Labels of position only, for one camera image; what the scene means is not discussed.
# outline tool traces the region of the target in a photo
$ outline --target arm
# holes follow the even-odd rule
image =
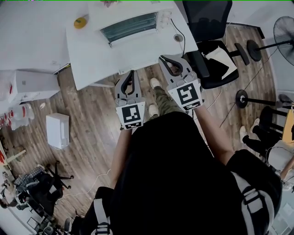
[[[294,156],[291,158],[291,160],[287,163],[284,170],[281,171],[281,179],[285,179],[288,171],[293,167],[294,165]]]
[[[205,106],[194,109],[212,154],[223,164],[227,164],[234,154],[230,139],[211,116]]]
[[[112,182],[111,187],[114,188],[118,178],[123,171],[124,163],[127,158],[132,129],[122,130],[119,135],[118,143],[115,147],[113,160],[111,164]]]

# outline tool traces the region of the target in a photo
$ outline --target white cabinet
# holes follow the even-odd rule
[[[48,73],[15,71],[12,91],[8,102],[11,104],[25,101],[47,99],[60,90],[57,76]]]

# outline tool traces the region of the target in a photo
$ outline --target black cable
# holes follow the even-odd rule
[[[184,49],[183,49],[183,55],[182,55],[182,57],[184,56],[184,54],[185,54],[185,47],[186,47],[186,38],[185,38],[185,35],[176,27],[176,25],[174,24],[174,22],[173,22],[173,19],[170,19],[171,20],[171,22],[173,23],[173,25],[174,25],[174,27],[183,35],[183,37],[184,37]]]
[[[268,57],[268,59],[266,60],[266,62],[264,62],[261,66],[261,68],[258,70],[258,72],[256,73],[256,75],[251,79],[251,81],[248,83],[248,85],[244,88],[244,90],[246,90],[246,88],[250,85],[250,83],[256,78],[256,76],[259,74],[259,72],[261,71],[261,69],[263,68],[263,66],[269,61],[270,57],[277,51],[278,48],[275,49],[275,51],[273,53],[271,53],[271,55]],[[225,122],[225,120],[227,119],[227,117],[229,116],[230,112],[232,111],[233,107],[235,106],[235,102],[233,104],[233,106],[231,107],[230,111],[228,112],[228,114],[226,115],[225,119],[222,121],[220,127],[222,126],[222,124]]]

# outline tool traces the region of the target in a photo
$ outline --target wooden floor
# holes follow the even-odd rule
[[[259,45],[263,45],[256,29],[243,26],[229,25],[226,39],[229,51],[235,50],[235,42],[239,42],[246,48],[248,39],[254,39]],[[262,61],[254,62],[250,59],[248,66],[244,65],[241,58],[234,59],[240,76],[236,81],[223,86],[220,97],[209,109],[219,124],[234,105],[236,92],[249,84],[267,59],[265,51],[262,51]],[[156,77],[163,84],[165,80],[158,64],[140,69],[138,74],[143,95],[147,100],[147,108],[151,103],[155,103],[149,80]],[[12,145],[23,145],[27,150],[26,156],[20,162],[11,163],[15,175],[33,169],[38,163],[54,164],[56,160],[59,160],[60,173],[75,176],[68,182],[72,188],[64,190],[64,195],[87,192],[97,175],[109,170],[119,136],[120,122],[115,112],[114,89],[87,87],[77,91],[70,68],[59,75],[58,81],[61,92],[47,100],[30,102],[35,113],[35,120],[29,126],[14,132],[3,128],[1,132],[10,148]],[[220,91],[221,88],[203,91],[206,107],[213,103]],[[264,65],[246,91],[252,98],[275,100],[274,82],[269,63]],[[46,106],[41,109],[40,105],[43,102]],[[222,128],[230,136],[235,150],[244,148],[239,140],[240,127],[245,125],[248,130],[263,107],[260,104],[249,104],[243,110],[238,109],[236,105],[232,108]],[[46,115],[54,112],[70,116],[70,145],[64,150],[56,150],[47,144]],[[97,188],[102,185],[109,186],[109,184],[109,176],[104,175],[99,177],[89,194],[64,197],[66,200],[59,201],[55,207],[54,215],[59,223],[62,225],[67,217],[74,216],[74,209],[77,209],[79,214],[85,214]]]

